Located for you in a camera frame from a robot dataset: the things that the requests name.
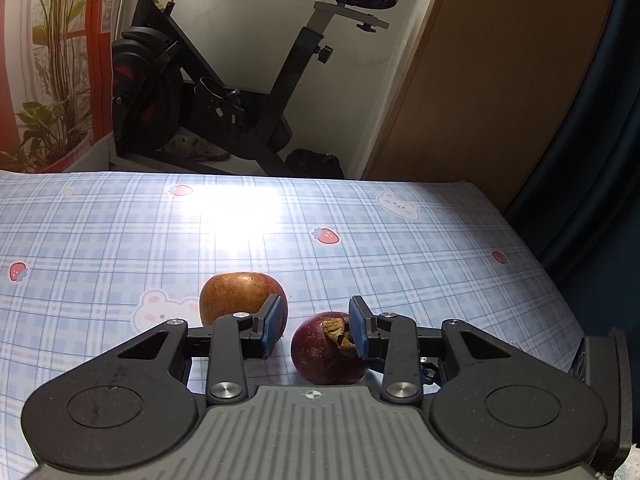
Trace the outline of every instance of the red apple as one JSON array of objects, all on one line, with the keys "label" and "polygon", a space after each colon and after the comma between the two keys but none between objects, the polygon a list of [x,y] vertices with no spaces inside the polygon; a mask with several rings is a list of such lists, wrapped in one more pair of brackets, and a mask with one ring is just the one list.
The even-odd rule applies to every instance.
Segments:
[{"label": "red apple", "polygon": [[282,336],[289,314],[287,297],[276,280],[260,272],[228,272],[209,278],[200,292],[200,320],[204,326],[210,326],[217,318],[226,314],[255,314],[270,294],[280,296]]},{"label": "red apple", "polygon": [[296,370],[313,384],[353,384],[365,374],[349,330],[349,315],[322,312],[301,324],[291,340]]}]

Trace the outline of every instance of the purple fruit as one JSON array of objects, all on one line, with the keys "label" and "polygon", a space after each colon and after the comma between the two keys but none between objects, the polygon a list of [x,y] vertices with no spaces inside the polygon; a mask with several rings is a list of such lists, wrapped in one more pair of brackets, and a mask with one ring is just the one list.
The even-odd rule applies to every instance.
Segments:
[{"label": "purple fruit", "polygon": [[298,373],[313,384],[353,384],[365,374],[344,312],[321,312],[301,324],[291,340],[291,359]]}]

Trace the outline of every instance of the wooden cabinet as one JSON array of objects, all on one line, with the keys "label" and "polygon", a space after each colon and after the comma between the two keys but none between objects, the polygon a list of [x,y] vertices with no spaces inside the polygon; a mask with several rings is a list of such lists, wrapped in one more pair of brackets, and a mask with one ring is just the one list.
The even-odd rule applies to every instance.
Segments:
[{"label": "wooden cabinet", "polygon": [[476,184],[503,210],[570,106],[611,0],[435,0],[363,178]]}]

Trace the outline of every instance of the bear print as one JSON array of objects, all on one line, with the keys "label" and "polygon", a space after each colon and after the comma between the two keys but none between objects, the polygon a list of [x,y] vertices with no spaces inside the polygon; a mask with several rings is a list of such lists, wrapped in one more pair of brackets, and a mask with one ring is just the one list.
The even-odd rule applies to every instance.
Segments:
[{"label": "bear print", "polygon": [[189,326],[202,326],[197,298],[169,300],[162,290],[150,290],[140,298],[131,323],[137,333],[145,332],[168,319],[185,319]]},{"label": "bear print", "polygon": [[405,220],[416,222],[420,219],[420,213],[415,204],[400,200],[393,193],[385,191],[377,198],[378,203],[387,211],[397,214]]}]

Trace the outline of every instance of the dark blue curtain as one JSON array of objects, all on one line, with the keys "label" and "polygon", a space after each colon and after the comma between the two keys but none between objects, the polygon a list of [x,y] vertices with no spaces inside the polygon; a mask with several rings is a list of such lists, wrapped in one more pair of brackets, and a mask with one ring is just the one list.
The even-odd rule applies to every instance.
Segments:
[{"label": "dark blue curtain", "polygon": [[564,121],[505,212],[586,333],[627,332],[640,436],[640,0],[613,0]]}]

